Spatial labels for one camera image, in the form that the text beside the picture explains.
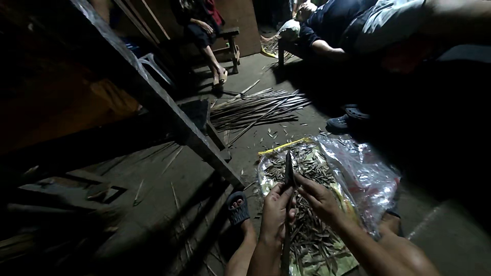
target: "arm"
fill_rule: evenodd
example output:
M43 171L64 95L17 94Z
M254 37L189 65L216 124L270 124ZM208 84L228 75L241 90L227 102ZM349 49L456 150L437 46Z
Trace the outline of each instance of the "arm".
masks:
M298 8L298 4L296 1L293 2L293 7L292 7L292 18L295 19L295 17L297 16L297 8Z
M345 61L351 58L351 56L344 52L341 48L333 48L329 44L322 40L314 30L302 24L299 34L299 45L304 49L310 49L314 53L320 56L325 56L334 61Z
M210 25L208 25L206 22L203 22L201 20L197 20L197 19L191 18L190 19L190 23L194 23L194 24L200 26L207 33L213 33L213 28Z
M280 275L281 249L285 239L286 206L293 188L276 184L264 198L263 220L256 249L249 262L248 276ZM295 200L288 212L289 221L295 219Z
M377 276L417 275L348 218L339 209L330 190L298 174L295 177L297 183L302 186L299 193L309 201L319 218L336 231L353 256L369 274Z
M351 56L344 52L341 48L333 48L324 40L316 40L312 43L310 48L318 55L325 56L334 61L345 61L351 58Z

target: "pile of bamboo strips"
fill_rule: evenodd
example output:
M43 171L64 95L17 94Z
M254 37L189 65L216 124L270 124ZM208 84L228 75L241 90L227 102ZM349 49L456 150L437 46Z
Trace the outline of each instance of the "pile of bamboo strips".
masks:
M228 102L214 106L210 120L218 131L246 128L251 123L261 125L297 121L297 116L288 113L309 104L310 101L303 98L303 94L268 88L247 96L237 95Z

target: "white cloth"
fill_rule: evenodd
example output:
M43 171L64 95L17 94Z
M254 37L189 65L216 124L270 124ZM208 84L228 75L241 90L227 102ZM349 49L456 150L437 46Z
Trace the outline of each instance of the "white cloth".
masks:
M402 41L414 34L427 18L425 0L378 0L355 41L355 49L366 54Z

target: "rubber sandal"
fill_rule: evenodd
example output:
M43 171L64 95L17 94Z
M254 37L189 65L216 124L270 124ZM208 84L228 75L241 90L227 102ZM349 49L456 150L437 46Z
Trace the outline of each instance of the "rubber sandal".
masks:
M346 121L348 120L348 115L344 115L337 118L332 118L327 120L326 130L334 135L347 134L349 132L348 124Z
M237 208L232 208L232 203L242 199L242 204ZM247 208L247 198L243 192L235 192L231 194L226 201L228 208L228 219L232 226L238 225L250 218L249 209Z
M213 79L212 88L213 88L213 89L214 89L214 88L217 88L219 84L220 84L220 81L219 81L218 79L216 79L216 80L215 80L215 79Z
M220 84L224 84L227 81L227 77L228 77L228 71L227 69L225 69L225 72L223 74L218 75L218 81L220 82Z
M346 115L348 115L350 118L353 119L358 119L358 120L370 119L370 115L361 112L358 108L346 107L344 111L346 112Z

